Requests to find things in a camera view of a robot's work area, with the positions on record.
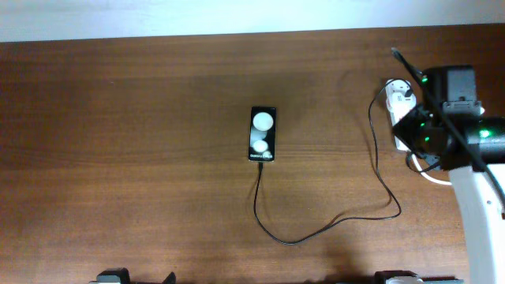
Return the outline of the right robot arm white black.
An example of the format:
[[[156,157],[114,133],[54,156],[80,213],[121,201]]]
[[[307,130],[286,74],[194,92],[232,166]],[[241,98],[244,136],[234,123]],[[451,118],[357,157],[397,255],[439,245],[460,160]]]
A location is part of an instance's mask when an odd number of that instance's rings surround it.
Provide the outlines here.
[[[443,104],[442,118],[423,105],[389,106],[395,139],[427,170],[445,170],[461,212],[470,280],[504,281],[504,120],[485,118],[479,103]]]

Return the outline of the white charger adapter plug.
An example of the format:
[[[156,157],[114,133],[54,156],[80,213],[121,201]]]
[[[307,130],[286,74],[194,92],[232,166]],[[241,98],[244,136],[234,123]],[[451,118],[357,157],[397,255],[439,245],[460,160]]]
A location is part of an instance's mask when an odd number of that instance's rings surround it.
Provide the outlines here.
[[[401,92],[392,92],[387,94],[387,109],[394,115],[403,116],[410,112],[417,104],[415,95],[405,96]]]

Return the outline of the white power strip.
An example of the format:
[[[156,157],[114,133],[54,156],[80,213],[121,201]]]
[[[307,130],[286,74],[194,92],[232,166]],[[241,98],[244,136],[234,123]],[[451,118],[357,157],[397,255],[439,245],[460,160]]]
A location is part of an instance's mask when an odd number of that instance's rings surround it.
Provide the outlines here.
[[[417,105],[417,98],[408,80],[389,79],[386,83],[386,107],[391,125],[395,126]]]

